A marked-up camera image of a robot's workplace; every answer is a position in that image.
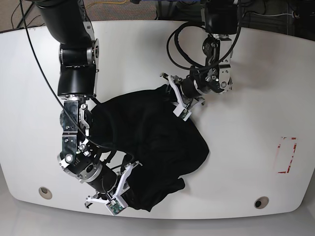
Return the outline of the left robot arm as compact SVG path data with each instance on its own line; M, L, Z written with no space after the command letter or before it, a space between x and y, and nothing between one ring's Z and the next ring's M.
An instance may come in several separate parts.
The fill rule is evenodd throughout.
M182 104L186 110L192 107L193 101L204 103L203 96L210 92L222 94L232 88L230 60L242 28L241 1L203 0L201 6L201 22L185 22L168 38L174 41L178 53L190 67L176 63L170 54L170 43L166 43L170 61L189 74L185 78L161 74L169 82L166 89L168 100L175 105ZM191 59L180 46L179 34L188 27L203 29L208 35L202 44L206 57L204 65Z

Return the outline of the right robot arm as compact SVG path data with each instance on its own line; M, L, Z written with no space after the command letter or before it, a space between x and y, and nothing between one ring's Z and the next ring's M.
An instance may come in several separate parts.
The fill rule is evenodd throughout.
M60 44L57 96L64 103L58 163L65 173L95 189L96 194L87 197L86 207L101 203L116 215L128 207L131 190L127 178L139 162L131 160L122 173L116 173L107 165L116 154L115 144L98 144L91 139L93 118L87 101L96 99L99 41L80 1L36 0L34 4Z

